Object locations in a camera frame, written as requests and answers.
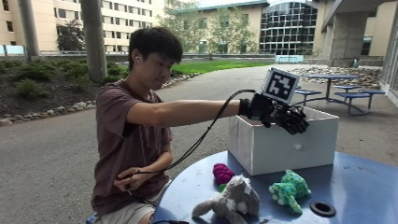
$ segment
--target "concrete path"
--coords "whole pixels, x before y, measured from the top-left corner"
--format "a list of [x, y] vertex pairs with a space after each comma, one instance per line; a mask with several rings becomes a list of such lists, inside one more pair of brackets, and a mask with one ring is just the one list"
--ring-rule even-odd
[[[308, 65], [276, 65], [281, 69]], [[225, 100], [243, 89], [259, 90], [269, 67], [208, 73], [160, 91], [166, 101]], [[324, 91], [327, 85], [300, 83]], [[252, 97], [241, 94], [239, 98]], [[359, 100], [360, 106], [367, 102]], [[385, 96], [374, 96], [373, 112], [348, 117], [344, 105], [309, 106], [340, 116], [337, 150], [398, 166], [398, 109]], [[173, 128], [176, 159], [200, 139], [211, 122]], [[170, 173], [225, 150], [228, 122], [221, 119], [197, 151]], [[0, 223], [84, 223], [98, 161], [95, 110], [0, 128]]]

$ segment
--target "brown t-shirt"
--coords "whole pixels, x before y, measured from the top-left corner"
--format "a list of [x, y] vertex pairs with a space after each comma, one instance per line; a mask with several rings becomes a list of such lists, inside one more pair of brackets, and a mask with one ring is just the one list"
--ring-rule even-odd
[[151, 91], [151, 99], [144, 99], [123, 81], [104, 85], [96, 99], [98, 141], [100, 160], [96, 165], [96, 186], [92, 193], [92, 208], [99, 215], [112, 213], [139, 199], [160, 193], [168, 181], [166, 173], [155, 175], [139, 189], [123, 192], [114, 185], [118, 175], [131, 167], [144, 167], [154, 163], [162, 147], [171, 143], [170, 128], [158, 128], [126, 122], [134, 104], [163, 102]]

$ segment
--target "man's hand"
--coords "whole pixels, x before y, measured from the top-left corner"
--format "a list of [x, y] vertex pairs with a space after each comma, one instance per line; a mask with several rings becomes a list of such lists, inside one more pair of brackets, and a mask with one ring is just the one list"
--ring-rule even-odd
[[269, 97], [256, 93], [253, 100], [241, 99], [239, 114], [252, 120], [260, 120], [267, 128], [272, 123], [283, 127], [291, 134], [304, 133], [309, 127], [303, 107], [280, 104]]
[[118, 175], [114, 185], [122, 190], [136, 190], [140, 185], [151, 178], [151, 174], [140, 174], [142, 167], [132, 167]]

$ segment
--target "tree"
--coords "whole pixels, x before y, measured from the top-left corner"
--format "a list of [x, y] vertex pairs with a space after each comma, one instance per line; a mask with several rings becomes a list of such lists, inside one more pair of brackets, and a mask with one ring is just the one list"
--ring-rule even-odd
[[67, 21], [66, 25], [58, 25], [60, 50], [86, 50], [86, 34], [82, 26], [78, 20]]
[[213, 12], [209, 36], [209, 50], [213, 53], [257, 52], [249, 18], [237, 7], [232, 10], [223, 7]]
[[180, 38], [184, 52], [199, 52], [200, 40], [205, 33], [200, 3], [177, 1], [171, 7], [166, 9], [164, 17], [158, 16], [160, 25]]

